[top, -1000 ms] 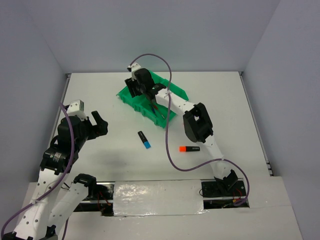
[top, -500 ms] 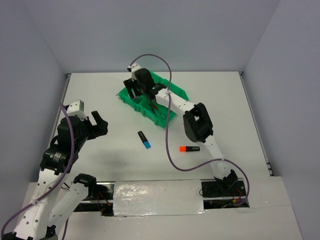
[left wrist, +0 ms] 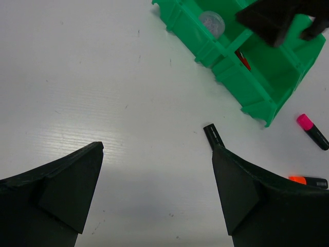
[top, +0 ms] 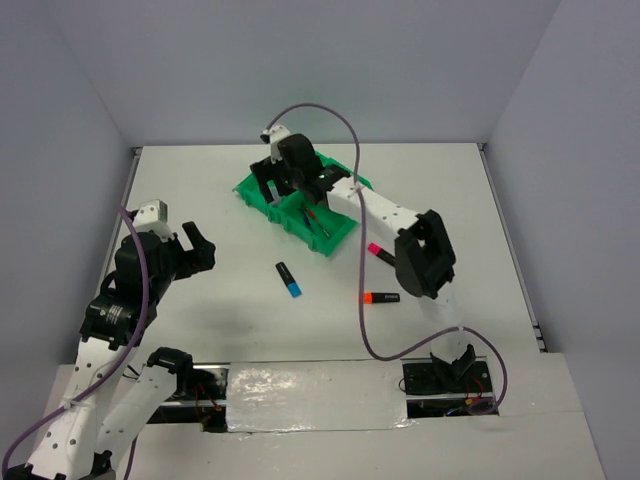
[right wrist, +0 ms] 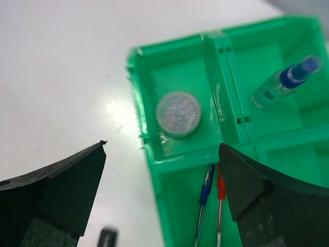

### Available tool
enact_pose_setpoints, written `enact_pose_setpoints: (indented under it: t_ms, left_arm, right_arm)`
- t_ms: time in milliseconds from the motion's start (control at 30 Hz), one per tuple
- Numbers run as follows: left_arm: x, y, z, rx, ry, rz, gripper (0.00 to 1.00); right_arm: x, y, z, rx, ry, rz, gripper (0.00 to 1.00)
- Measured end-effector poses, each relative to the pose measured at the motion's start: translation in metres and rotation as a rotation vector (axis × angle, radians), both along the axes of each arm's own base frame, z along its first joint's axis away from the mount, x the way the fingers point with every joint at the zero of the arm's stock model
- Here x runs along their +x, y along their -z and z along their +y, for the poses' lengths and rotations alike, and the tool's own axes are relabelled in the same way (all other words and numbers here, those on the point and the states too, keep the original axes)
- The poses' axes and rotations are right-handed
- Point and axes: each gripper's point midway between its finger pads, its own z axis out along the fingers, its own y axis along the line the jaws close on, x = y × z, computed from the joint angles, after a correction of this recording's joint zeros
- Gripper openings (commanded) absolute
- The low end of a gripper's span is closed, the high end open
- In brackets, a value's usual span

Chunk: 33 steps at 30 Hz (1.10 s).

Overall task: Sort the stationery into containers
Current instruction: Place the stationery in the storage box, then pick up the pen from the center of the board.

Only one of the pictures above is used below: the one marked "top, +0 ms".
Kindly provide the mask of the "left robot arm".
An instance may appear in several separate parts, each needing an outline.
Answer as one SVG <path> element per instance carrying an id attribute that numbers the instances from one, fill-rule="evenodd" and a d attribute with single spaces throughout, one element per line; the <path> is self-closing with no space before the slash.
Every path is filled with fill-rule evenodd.
<path id="1" fill-rule="evenodd" d="M 158 407 L 195 389 L 192 356 L 160 347 L 125 395 L 114 398 L 171 283 L 215 265 L 214 244 L 192 222 L 183 225 L 189 250 L 175 235 L 163 239 L 154 230 L 134 224 L 128 228 L 115 254 L 114 271 L 86 309 L 65 397 L 28 429 L 29 434 L 45 432 L 29 459 L 15 466 L 2 462 L 5 479 L 113 479 Z"/>

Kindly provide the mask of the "blue highlighter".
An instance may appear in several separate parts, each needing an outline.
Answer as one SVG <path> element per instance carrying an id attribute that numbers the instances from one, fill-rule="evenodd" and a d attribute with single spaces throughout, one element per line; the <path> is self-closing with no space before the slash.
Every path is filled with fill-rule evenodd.
<path id="1" fill-rule="evenodd" d="M 302 292 L 300 290 L 298 283 L 294 279 L 292 273 L 290 272 L 286 264 L 284 262 L 278 262 L 275 264 L 275 268 L 280 278 L 282 279 L 285 287 L 287 288 L 289 294 L 293 298 L 299 297 L 302 294 Z"/>

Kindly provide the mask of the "clear tub of paperclips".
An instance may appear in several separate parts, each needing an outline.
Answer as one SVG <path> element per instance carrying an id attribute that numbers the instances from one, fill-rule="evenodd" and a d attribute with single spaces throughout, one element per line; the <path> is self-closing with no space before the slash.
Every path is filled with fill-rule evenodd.
<path id="1" fill-rule="evenodd" d="M 277 190 L 275 183 L 273 181 L 269 181 L 267 183 L 267 187 L 272 197 L 272 199 L 270 200 L 270 204 L 273 206 L 279 205 L 281 202 L 281 196 Z"/>

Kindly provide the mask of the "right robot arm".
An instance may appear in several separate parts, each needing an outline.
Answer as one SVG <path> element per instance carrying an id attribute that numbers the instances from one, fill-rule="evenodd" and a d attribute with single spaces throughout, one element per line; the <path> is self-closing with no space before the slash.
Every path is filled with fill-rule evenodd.
<path id="1" fill-rule="evenodd" d="M 269 203 L 274 193 L 284 198 L 300 193 L 311 205 L 361 222 L 361 233 L 372 232 L 393 244 L 395 277 L 402 289 L 418 299 L 432 323 L 430 357 L 436 383 L 457 391 L 470 377 L 475 351 L 464 340 L 454 307 L 454 253 L 441 216 L 404 208 L 364 185 L 341 165 L 325 166 L 311 141 L 282 125 L 265 129 L 261 140 L 269 156 L 250 166 L 259 190 Z"/>

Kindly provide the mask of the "pink highlighter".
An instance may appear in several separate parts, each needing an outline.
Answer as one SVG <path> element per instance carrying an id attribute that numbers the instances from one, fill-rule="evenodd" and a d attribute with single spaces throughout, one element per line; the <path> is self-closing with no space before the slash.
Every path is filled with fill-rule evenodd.
<path id="1" fill-rule="evenodd" d="M 382 260 L 386 264 L 390 266 L 395 265 L 395 257 L 393 254 L 389 253 L 387 250 L 382 248 L 377 243 L 371 242 L 368 244 L 367 250 L 374 255 L 376 258 Z"/>

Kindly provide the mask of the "orange highlighter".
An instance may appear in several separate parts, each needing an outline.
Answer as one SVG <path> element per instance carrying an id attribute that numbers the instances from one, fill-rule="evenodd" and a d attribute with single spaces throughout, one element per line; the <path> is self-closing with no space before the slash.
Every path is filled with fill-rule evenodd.
<path id="1" fill-rule="evenodd" d="M 359 303 L 363 305 L 398 303 L 400 300 L 400 294 L 395 292 L 364 292 L 359 297 Z"/>

